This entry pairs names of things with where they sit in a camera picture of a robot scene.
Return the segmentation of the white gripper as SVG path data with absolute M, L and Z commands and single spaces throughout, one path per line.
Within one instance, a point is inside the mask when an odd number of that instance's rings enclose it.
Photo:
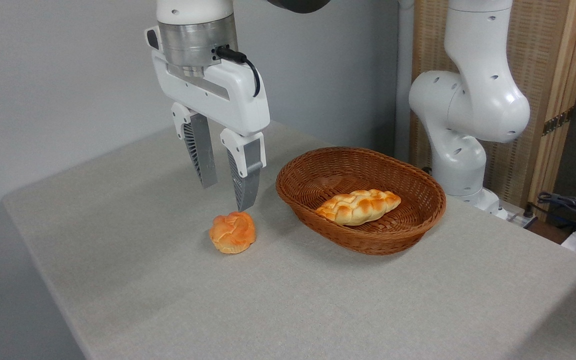
M 163 93 L 175 101 L 171 107 L 174 128 L 183 141 L 201 186 L 217 184 L 208 118 L 228 129 L 220 139 L 226 148 L 238 212 L 252 207 L 259 179 L 266 167 L 265 137 L 270 111 L 259 73 L 246 63 L 221 59 L 208 48 L 206 66 L 181 66 L 163 51 L 162 27 L 145 30 L 146 43 Z

